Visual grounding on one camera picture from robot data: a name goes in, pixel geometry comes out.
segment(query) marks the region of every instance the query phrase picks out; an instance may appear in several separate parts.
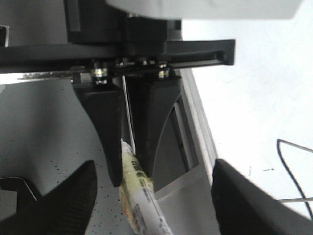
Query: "black cable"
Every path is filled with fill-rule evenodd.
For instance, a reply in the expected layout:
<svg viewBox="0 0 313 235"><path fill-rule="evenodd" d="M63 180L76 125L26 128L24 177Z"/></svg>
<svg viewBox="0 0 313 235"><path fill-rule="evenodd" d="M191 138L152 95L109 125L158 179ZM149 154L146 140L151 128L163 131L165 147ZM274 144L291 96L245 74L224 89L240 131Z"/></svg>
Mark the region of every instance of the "black cable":
<svg viewBox="0 0 313 235"><path fill-rule="evenodd" d="M291 143L291 142L288 142L288 141L284 141L284 140L281 140L281 139L277 139L277 142L276 142L276 148L277 148L277 152L278 152L278 156L279 156L279 159L280 161L282 162L284 168L286 169L287 173L289 174L290 178L292 179L293 183L295 184L295 186L297 187L299 193L301 194L301 197L303 199L306 198L301 186L299 185L299 183L297 182L297 180L295 179L294 175L292 174L291 170L289 169L288 165L286 164L284 158L283 158L283 155L281 153L281 150L280 150L280 143L283 142L283 143L286 143L286 144L289 144L289 145L292 145L294 147L298 147L298 148L301 148L303 150L306 150L306 151L309 151L309 152L313 152L313 150L309 149L309 148L305 148L305 147L302 147L302 146L299 146L297 144L294 144L294 143ZM310 214L310 218L311 220L313 220L313 213L312 213L312 210L311 210L311 207L310 207L310 204L308 202L304 202L306 207L307 207L307 210Z"/></svg>

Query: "wire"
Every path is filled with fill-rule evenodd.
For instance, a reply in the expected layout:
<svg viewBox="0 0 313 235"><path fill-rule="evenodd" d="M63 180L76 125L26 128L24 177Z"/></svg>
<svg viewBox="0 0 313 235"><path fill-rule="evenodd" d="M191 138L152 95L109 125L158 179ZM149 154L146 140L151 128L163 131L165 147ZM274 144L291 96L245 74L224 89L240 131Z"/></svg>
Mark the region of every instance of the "wire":
<svg viewBox="0 0 313 235"><path fill-rule="evenodd" d="M279 199L278 201L281 202L281 203L286 203L286 202L311 202L311 201L313 201L313 197Z"/></svg>
<svg viewBox="0 0 313 235"><path fill-rule="evenodd" d="M131 114L131 109L130 109L130 105L129 105L129 96L128 96L128 92L127 92L125 76L122 76L122 82L123 82L123 90L124 90L124 97L125 97L128 129L129 129L129 135L130 135L130 139L131 139L131 147L133 149L133 153L136 154L134 130L133 130L133 125L132 125L132 114Z"/></svg>
<svg viewBox="0 0 313 235"><path fill-rule="evenodd" d="M306 199L306 196L301 188L301 186L299 185L299 183L297 182L296 178L294 177L294 175L292 174L291 170L289 169L288 165L286 164L284 158L283 158L283 155L281 153L281 150L280 150L280 143L285 143L285 144L288 144L288 145L291 145L291 146L294 146L294 147L297 147L297 148L300 148L302 150L306 150L306 151L309 151L309 152L312 152L313 153L313 150L312 149L309 149L309 148L305 148L303 146L300 146L300 145L297 145L297 144L294 144L294 143L291 143L291 142L288 142L288 141L284 141L284 140L281 140L281 139L277 139L277 142L276 142L276 148L277 148L277 152L278 152L278 156L279 156L279 159L280 161L282 162L284 168L286 169L287 173L289 174L290 178L292 179L293 183L295 184L295 186L297 187L301 197L303 199ZM310 218L311 220L313 220L313 213L312 213L312 210L311 210L311 207L310 207L310 204L308 202L304 202L305 203L305 206L307 207L307 210L309 212L309 215L310 215Z"/></svg>

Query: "black metal bracket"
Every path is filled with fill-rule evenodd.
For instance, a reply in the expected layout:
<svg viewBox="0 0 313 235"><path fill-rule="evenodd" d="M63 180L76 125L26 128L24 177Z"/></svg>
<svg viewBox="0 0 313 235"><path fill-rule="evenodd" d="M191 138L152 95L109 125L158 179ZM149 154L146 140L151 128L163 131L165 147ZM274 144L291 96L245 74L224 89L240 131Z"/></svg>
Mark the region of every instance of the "black metal bracket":
<svg viewBox="0 0 313 235"><path fill-rule="evenodd" d="M122 180L122 91L113 84L76 84L73 88L98 133L112 184L118 187Z"/></svg>
<svg viewBox="0 0 313 235"><path fill-rule="evenodd" d="M167 61L173 69L233 65L234 48L235 40L0 47L0 73L60 71L69 70L72 66L88 69L93 60L108 62L108 70L113 73L116 63L123 60L134 64L150 60ZM132 73L142 69L133 68Z"/></svg>
<svg viewBox="0 0 313 235"><path fill-rule="evenodd" d="M181 77L171 76L165 80L128 78L126 81L136 156L147 175L152 176L166 120L180 97Z"/></svg>

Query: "black foreground object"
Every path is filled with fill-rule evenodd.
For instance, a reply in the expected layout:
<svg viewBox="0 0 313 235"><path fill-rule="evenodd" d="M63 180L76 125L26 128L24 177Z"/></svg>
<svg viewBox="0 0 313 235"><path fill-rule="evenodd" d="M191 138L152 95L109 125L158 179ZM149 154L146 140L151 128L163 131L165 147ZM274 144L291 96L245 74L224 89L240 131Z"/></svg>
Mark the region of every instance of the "black foreground object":
<svg viewBox="0 0 313 235"><path fill-rule="evenodd" d="M313 222L271 198L221 159L215 161L212 198L222 235L313 235Z"/></svg>
<svg viewBox="0 0 313 235"><path fill-rule="evenodd" d="M0 222L2 235L83 235L97 195L94 161L87 161L38 202Z"/></svg>

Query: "white tube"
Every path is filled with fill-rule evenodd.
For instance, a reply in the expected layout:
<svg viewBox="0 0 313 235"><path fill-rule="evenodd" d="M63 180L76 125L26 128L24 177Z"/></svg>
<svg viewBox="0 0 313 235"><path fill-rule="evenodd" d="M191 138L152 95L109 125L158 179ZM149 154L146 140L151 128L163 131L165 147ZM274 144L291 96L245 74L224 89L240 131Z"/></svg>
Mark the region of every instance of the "white tube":
<svg viewBox="0 0 313 235"><path fill-rule="evenodd" d="M154 196L153 185L132 148L122 141L123 180L120 198L124 214L138 235L173 235Z"/></svg>

